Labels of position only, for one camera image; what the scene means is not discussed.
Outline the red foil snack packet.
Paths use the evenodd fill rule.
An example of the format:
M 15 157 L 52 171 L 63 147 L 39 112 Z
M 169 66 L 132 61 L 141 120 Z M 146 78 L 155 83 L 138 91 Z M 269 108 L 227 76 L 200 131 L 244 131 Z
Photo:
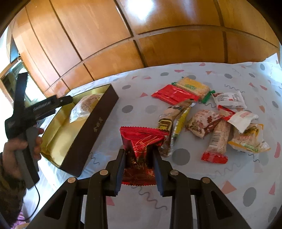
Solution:
M 169 132 L 156 128 L 122 126 L 120 135 L 125 150 L 125 169 L 122 184 L 128 186 L 155 185 L 154 156 L 149 147 L 160 147 Z

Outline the rice bar red ends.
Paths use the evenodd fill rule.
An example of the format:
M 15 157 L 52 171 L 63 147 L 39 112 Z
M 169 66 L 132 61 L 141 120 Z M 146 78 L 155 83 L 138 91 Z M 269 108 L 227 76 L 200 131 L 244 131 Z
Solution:
M 226 164 L 228 162 L 228 157 L 225 153 L 230 129 L 231 125 L 223 119 L 217 124 L 213 131 L 209 146 L 202 154 L 202 161 L 215 164 Z

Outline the white bread pastry packet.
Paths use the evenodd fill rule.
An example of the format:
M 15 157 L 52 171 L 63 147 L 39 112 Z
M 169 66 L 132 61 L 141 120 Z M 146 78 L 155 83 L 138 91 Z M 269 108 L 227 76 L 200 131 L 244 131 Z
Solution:
M 87 119 L 97 103 L 101 99 L 103 94 L 92 94 L 84 96 L 72 109 L 69 117 L 69 122 L 80 121 L 82 119 Z

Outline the dark brown chocolate snack packet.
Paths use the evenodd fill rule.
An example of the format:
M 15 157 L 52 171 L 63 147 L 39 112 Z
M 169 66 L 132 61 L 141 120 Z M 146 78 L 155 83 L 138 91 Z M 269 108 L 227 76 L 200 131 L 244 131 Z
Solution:
M 162 146 L 159 146 L 159 152 L 162 157 L 168 157 L 171 154 L 171 140 L 173 124 L 182 112 L 191 107 L 195 103 L 194 99 L 187 99 L 176 105 L 168 107 L 160 116 L 158 121 L 158 129 L 168 131 L 166 139 Z

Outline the floral red white snack packet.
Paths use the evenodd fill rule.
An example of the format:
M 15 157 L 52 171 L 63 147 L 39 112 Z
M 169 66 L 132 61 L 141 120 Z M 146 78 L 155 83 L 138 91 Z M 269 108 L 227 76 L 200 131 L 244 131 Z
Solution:
M 200 110 L 191 117 L 185 128 L 195 136 L 203 139 L 208 133 L 214 130 L 221 118 L 222 116 L 214 111 Z

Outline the clear orange snack packet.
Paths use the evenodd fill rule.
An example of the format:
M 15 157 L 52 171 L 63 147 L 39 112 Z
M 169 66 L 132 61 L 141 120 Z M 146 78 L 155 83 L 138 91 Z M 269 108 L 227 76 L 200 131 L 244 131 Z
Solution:
M 267 152 L 271 148 L 263 139 L 263 129 L 264 125 L 260 123 L 251 123 L 243 133 L 234 128 L 233 137 L 228 144 L 240 152 L 254 154 Z

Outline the yellow cracker packet green ends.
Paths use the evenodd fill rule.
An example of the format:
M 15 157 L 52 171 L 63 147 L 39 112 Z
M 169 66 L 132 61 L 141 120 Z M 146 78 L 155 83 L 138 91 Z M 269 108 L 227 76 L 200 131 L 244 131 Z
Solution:
M 206 104 L 211 94 L 215 92 L 211 91 L 207 85 L 189 77 L 182 77 L 179 81 L 173 82 L 172 85 L 196 95 L 202 104 Z

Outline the white nutrition label snack packet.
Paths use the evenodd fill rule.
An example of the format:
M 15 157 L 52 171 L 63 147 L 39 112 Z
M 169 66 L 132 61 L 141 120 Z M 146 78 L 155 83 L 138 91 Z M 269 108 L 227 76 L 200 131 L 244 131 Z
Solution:
M 216 107 L 223 106 L 228 109 L 246 109 L 247 108 L 244 98 L 240 91 L 213 93 L 212 97 L 216 103 Z

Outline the gold tin box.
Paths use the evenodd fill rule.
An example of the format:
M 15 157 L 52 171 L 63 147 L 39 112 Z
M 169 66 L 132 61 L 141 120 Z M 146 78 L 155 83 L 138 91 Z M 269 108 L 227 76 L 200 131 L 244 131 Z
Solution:
M 85 96 L 101 95 L 86 119 L 69 122 L 71 110 Z M 73 96 L 73 102 L 61 107 L 42 135 L 42 156 L 55 167 L 79 177 L 91 149 L 119 97 L 111 84 Z

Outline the patterned white tablecloth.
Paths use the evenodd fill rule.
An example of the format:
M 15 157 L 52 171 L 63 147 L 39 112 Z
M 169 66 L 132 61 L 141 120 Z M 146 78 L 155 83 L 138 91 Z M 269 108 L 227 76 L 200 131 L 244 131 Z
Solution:
M 182 63 L 112 75 L 72 89 L 74 96 L 111 84 L 119 99 L 96 140 L 79 178 L 104 169 L 122 146 L 121 126 L 156 128 L 159 115 L 170 105 L 151 95 L 168 84 L 188 77 L 216 92 L 238 92 L 249 112 L 264 125 L 267 152 L 242 153 L 227 146 L 225 165 L 201 161 L 212 134 L 200 139 L 185 128 L 172 156 L 166 158 L 187 177 L 209 177 L 232 202 L 251 228 L 268 228 L 281 207 L 281 66 L 277 54 L 260 62 L 238 64 Z M 39 161 L 40 181 L 36 185 L 41 208 L 70 175 L 45 158 Z M 162 198 L 156 186 L 122 185 L 117 197 L 107 199 L 109 228 L 169 228 L 171 198 Z

